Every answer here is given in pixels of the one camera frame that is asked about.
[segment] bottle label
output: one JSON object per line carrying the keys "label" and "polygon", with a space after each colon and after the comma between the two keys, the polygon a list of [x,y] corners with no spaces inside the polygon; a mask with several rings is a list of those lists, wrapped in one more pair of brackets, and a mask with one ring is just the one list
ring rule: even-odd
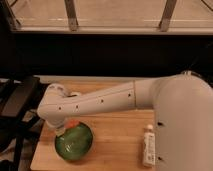
{"label": "bottle label", "polygon": [[143,164],[145,166],[155,165],[155,135],[154,133],[145,133],[144,135]]}

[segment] wooden table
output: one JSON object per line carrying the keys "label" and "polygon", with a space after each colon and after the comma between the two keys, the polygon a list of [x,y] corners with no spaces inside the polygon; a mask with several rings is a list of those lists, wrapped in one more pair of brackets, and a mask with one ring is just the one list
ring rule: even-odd
{"label": "wooden table", "polygon": [[[107,88],[118,82],[70,82],[63,84],[82,93]],[[142,165],[143,134],[153,124],[152,110],[131,110],[75,117],[86,123],[94,134],[90,151],[77,162],[61,159],[54,148],[54,133],[46,124],[41,132],[33,171],[154,171]]]}

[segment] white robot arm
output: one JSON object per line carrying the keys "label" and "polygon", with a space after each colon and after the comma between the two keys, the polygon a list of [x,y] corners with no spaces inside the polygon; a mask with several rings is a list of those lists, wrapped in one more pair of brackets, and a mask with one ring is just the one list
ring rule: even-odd
{"label": "white robot arm", "polygon": [[156,171],[213,170],[213,91],[189,75],[145,79],[69,97],[50,85],[38,114],[60,129],[66,117],[118,110],[155,111]]}

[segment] orange object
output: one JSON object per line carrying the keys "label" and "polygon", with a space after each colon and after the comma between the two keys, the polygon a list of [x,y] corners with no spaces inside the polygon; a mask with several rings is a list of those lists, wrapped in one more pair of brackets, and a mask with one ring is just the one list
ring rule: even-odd
{"label": "orange object", "polygon": [[69,120],[66,124],[65,124],[65,128],[73,128],[76,127],[80,122],[78,120]]}

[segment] white bottle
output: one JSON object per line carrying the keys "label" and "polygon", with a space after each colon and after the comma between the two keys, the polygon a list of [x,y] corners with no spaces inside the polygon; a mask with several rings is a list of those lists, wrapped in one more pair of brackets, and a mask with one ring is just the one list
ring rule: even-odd
{"label": "white bottle", "polygon": [[147,125],[144,133],[143,165],[147,167],[155,165],[155,134],[152,125]]}

